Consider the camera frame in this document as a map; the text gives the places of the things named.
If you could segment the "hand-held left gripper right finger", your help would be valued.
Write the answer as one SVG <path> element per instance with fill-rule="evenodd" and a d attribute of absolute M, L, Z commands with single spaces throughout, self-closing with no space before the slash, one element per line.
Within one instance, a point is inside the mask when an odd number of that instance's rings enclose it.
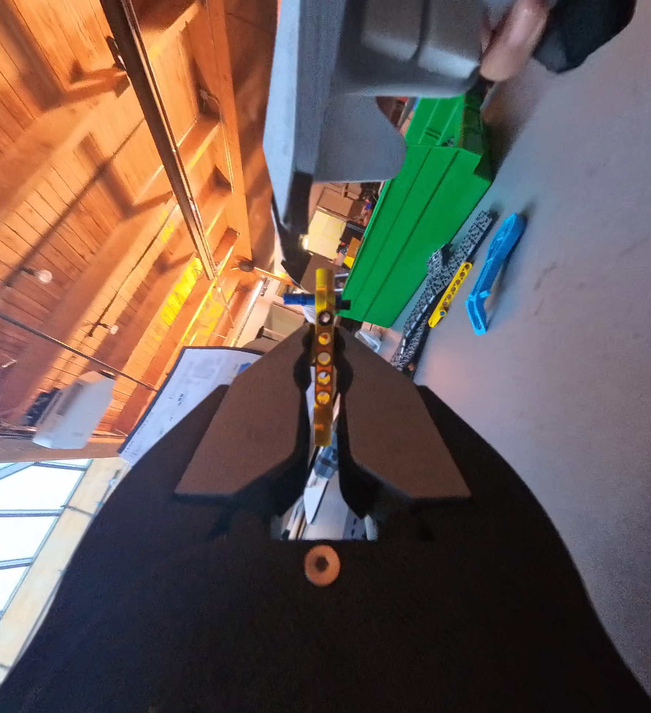
<path fill-rule="evenodd" d="M 360 518 L 460 502 L 472 493 L 416 385 L 337 330 L 339 487 Z"/>

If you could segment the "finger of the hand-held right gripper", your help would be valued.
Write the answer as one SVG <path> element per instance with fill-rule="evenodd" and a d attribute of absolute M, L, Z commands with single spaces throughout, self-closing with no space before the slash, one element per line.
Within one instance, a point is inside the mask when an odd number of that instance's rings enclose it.
<path fill-rule="evenodd" d="M 393 178 L 407 145 L 376 98 L 337 94 L 326 108 L 315 183 L 374 183 Z"/>
<path fill-rule="evenodd" d="M 348 113 L 332 88 L 347 1 L 282 1 L 267 102 L 263 151 L 282 263 L 307 261 L 313 183 L 360 182 L 346 147 Z"/>

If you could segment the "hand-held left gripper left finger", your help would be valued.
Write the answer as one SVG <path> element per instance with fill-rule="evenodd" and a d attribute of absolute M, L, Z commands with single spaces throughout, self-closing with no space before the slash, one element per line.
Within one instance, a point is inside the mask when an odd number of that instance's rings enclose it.
<path fill-rule="evenodd" d="M 311 448 L 311 326 L 302 326 L 237 376 L 175 495 L 264 516 L 301 496 Z"/>

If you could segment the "yellow beam with pins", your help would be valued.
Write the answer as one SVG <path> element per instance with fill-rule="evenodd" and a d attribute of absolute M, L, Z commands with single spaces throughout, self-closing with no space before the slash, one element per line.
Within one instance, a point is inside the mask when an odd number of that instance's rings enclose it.
<path fill-rule="evenodd" d="M 326 268 L 315 272 L 315 326 L 312 338 L 312 363 L 315 368 L 313 410 L 314 444 L 332 443 L 335 403 L 335 276 Z"/>

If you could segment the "grey desk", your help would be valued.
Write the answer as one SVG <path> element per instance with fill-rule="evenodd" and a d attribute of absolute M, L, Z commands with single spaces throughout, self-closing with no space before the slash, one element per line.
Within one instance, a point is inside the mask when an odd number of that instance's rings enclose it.
<path fill-rule="evenodd" d="M 475 336 L 460 295 L 416 380 L 507 459 L 651 694 L 651 1 L 584 65 L 532 61 L 482 112 L 479 209 L 528 215 Z"/>

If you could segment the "person's right hand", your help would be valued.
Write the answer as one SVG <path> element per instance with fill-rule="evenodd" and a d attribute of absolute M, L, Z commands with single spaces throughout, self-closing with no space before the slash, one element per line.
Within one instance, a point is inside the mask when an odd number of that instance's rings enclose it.
<path fill-rule="evenodd" d="M 502 17 L 481 23 L 479 76 L 499 83 L 517 75 L 532 57 L 549 17 L 544 1 L 514 1 Z"/>

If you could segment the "white instruction sheet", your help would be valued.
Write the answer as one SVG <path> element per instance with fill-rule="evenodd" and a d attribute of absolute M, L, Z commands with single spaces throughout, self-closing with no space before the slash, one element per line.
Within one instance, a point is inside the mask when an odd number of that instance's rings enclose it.
<path fill-rule="evenodd" d="M 216 388 L 233 380 L 261 357 L 251 349 L 187 346 L 169 371 L 120 450 L 129 466 L 137 462 Z"/>

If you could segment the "green plastic crate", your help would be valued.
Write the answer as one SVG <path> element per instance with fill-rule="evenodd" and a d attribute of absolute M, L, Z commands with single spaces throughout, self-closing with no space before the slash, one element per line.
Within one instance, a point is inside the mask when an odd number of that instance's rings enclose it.
<path fill-rule="evenodd" d="M 342 316 L 390 327 L 493 181 L 481 91 L 419 99 L 400 172 L 387 181 L 342 293 Z"/>

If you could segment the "short black track strip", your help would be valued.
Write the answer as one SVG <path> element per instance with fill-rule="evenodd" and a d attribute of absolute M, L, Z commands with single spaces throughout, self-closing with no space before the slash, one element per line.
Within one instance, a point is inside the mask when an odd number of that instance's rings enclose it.
<path fill-rule="evenodd" d="M 400 342 L 390 360 L 392 366 L 410 379 L 417 370 L 417 354 L 429 329 L 428 320 L 452 281 L 451 261 L 451 244 L 439 248 L 428 259 L 424 289 L 404 323 Z"/>

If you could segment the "long black track strip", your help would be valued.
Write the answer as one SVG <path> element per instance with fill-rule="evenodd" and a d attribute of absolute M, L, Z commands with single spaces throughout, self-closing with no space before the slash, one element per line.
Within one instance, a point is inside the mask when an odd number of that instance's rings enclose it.
<path fill-rule="evenodd" d="M 403 344 L 412 340 L 429 306 L 454 280 L 459 266 L 476 252 L 497 216 L 494 210 L 481 210 L 462 238 L 449 242 L 432 253 L 427 261 L 424 289 L 404 323 Z"/>

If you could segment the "yellow plastic beam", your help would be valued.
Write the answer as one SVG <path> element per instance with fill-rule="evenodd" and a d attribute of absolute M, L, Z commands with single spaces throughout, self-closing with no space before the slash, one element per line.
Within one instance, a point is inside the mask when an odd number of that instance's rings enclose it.
<path fill-rule="evenodd" d="M 472 269 L 472 263 L 469 261 L 463 262 L 459 269 L 456 271 L 455 276 L 452 278 L 449 286 L 444 291 L 442 297 L 437 303 L 436 308 L 430 315 L 428 319 L 428 326 L 430 328 L 435 328 L 442 320 L 447 316 L 453 298 L 462 286 L 463 281 L 466 279 L 469 271 Z"/>

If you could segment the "white box-shaped device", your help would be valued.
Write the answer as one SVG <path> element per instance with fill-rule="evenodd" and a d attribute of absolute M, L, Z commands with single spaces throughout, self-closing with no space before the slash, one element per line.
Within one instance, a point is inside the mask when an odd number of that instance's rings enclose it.
<path fill-rule="evenodd" d="M 38 420 L 32 442 L 48 449 L 84 448 L 113 400 L 115 376 L 89 371 L 64 387 Z"/>

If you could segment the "skylight window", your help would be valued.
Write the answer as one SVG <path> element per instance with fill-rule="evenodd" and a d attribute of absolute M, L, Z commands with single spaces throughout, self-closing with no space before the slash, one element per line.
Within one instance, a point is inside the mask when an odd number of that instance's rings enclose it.
<path fill-rule="evenodd" d="M 0 620 L 91 462 L 0 462 Z"/>

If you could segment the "black ceiling rail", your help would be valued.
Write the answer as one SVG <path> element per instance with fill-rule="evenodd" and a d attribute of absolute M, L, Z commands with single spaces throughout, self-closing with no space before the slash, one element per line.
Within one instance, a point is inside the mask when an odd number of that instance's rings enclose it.
<path fill-rule="evenodd" d="M 214 256 L 208 247 L 204 223 L 160 94 L 134 5 L 131 1 L 101 1 L 101 6 L 159 152 L 189 236 L 195 245 L 206 276 L 216 280 L 218 270 Z"/>

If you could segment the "large blue plastic frame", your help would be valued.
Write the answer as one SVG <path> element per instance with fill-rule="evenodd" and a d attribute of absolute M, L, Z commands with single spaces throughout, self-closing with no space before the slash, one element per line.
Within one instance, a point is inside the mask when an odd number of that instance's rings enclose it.
<path fill-rule="evenodd" d="M 491 240 L 479 276 L 465 301 L 466 313 L 476 335 L 486 334 L 488 330 L 486 301 L 509 254 L 524 234 L 527 222 L 525 216 L 514 213 L 504 220 Z"/>

